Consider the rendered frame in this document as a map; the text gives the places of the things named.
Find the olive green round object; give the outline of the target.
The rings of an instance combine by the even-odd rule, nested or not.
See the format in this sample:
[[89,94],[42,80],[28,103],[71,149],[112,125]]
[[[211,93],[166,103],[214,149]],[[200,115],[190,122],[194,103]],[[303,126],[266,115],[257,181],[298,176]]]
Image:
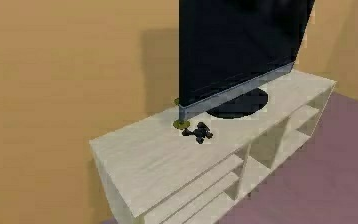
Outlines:
[[180,105],[180,100],[176,98],[174,104],[178,107],[179,116],[178,119],[173,122],[173,126],[176,129],[184,130],[190,126],[190,121],[185,118],[184,108]]

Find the small black figurine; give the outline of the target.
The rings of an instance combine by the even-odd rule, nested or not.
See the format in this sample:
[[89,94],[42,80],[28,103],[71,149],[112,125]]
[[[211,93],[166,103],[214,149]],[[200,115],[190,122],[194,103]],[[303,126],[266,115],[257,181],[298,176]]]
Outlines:
[[194,129],[193,131],[190,131],[187,128],[185,128],[182,131],[182,135],[183,136],[193,135],[198,144],[202,144],[205,138],[211,139],[213,137],[213,133],[210,131],[210,128],[203,122],[199,122],[197,124],[197,128]]

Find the white television stand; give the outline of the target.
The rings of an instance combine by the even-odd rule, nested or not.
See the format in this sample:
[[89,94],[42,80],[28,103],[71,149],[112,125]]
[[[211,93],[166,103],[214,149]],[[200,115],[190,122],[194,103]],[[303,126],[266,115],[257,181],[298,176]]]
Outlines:
[[216,224],[313,135],[332,80],[297,70],[263,85],[268,104],[227,120],[207,113],[212,138],[174,128],[176,108],[91,140],[118,224]]

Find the black flat television set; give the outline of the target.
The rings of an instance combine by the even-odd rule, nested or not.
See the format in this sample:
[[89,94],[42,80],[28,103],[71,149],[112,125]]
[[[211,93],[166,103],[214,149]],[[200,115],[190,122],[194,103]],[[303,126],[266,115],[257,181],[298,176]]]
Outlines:
[[269,103],[291,72],[315,0],[180,0],[179,119],[235,119]]

